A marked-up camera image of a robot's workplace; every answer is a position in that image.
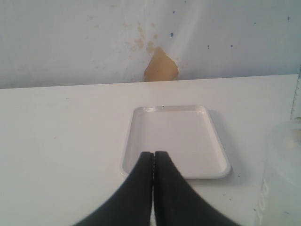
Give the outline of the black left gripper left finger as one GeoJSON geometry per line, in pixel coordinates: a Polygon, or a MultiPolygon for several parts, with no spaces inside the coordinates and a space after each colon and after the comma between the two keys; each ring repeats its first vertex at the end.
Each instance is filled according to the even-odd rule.
{"type": "Polygon", "coordinates": [[[78,226],[149,226],[154,154],[142,152],[117,191],[78,226]]]}

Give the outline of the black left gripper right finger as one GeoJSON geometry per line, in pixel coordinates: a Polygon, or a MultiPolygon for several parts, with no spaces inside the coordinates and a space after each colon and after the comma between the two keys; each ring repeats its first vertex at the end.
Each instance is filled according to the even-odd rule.
{"type": "Polygon", "coordinates": [[[158,226],[236,226],[182,177],[169,154],[155,152],[154,210],[158,226]]]}

